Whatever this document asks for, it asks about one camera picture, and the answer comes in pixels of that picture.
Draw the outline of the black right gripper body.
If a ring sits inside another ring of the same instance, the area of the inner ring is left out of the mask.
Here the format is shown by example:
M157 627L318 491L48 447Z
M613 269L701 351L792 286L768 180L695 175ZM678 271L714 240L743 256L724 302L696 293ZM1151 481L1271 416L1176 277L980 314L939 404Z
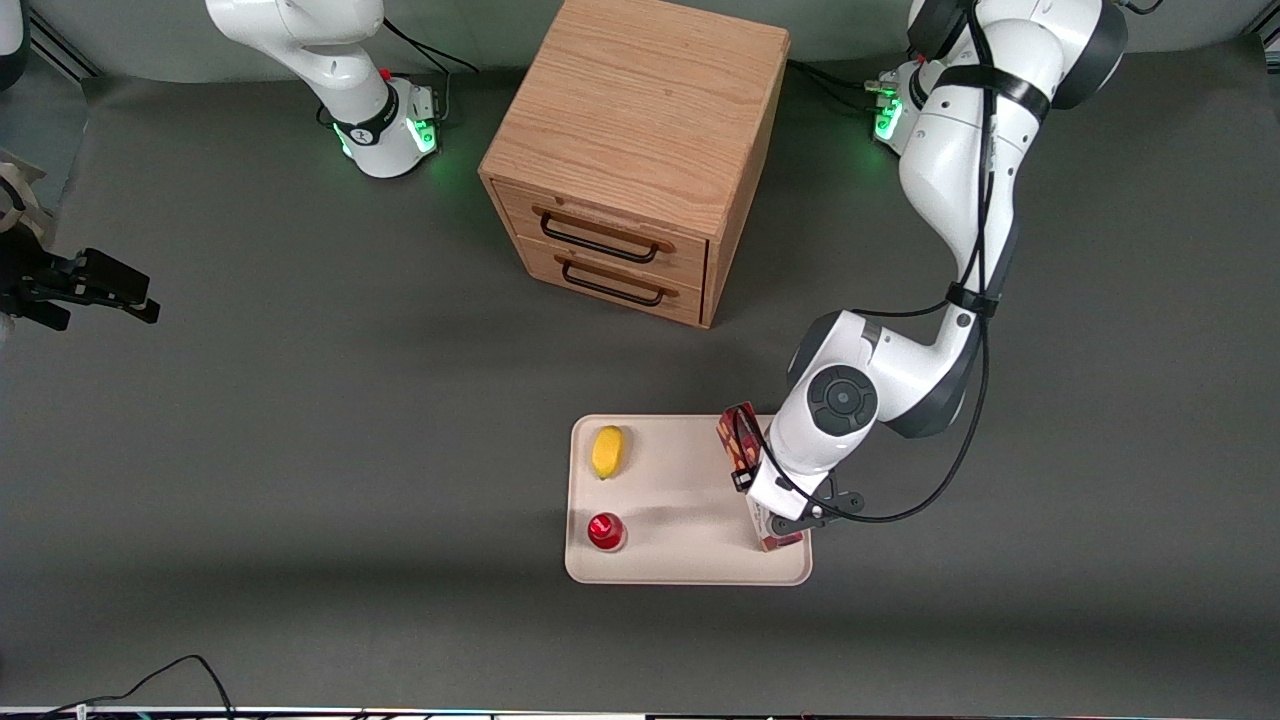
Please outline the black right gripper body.
M76 291L79 282L73 278L84 265L83 256L84 251L61 258L44 250L3 250L3 313L27 313L29 306L41 302L86 305L87 301Z

